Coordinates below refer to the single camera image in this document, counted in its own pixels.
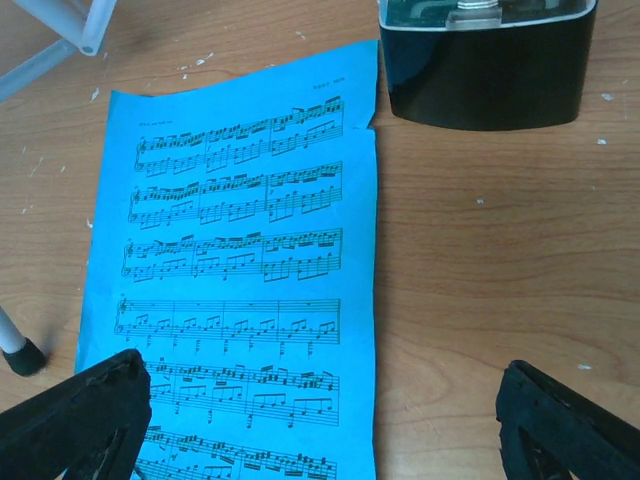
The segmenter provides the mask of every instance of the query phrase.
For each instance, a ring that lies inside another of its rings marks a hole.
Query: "rubber cap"
[[[44,354],[31,340],[26,339],[24,347],[15,353],[2,352],[5,360],[15,373],[22,377],[34,375],[47,365]]]

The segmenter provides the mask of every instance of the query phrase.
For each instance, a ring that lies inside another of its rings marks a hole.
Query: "blue sheet of paper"
[[[140,477],[375,478],[377,49],[112,94],[76,370],[142,353]]]

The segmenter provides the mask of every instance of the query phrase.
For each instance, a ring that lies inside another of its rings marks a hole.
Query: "blue paper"
[[[377,46],[112,94],[76,370],[142,353],[140,477],[375,478]]]

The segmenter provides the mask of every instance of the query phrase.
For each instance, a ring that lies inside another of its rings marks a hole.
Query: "white metal frame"
[[[13,0],[62,38],[0,77],[0,102],[80,50],[95,56],[102,45],[117,0]]]

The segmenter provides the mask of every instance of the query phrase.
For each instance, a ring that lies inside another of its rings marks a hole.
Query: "wood grain surface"
[[[0,72],[55,39],[0,12]],[[372,0],[121,0],[105,55],[0,104],[0,304],[53,348],[30,379],[0,364],[0,409],[72,374],[111,89],[203,87],[378,35]],[[639,45],[636,0],[602,2],[580,118],[535,131],[410,124],[381,75],[379,478],[504,478],[494,402],[516,358],[640,426]]]

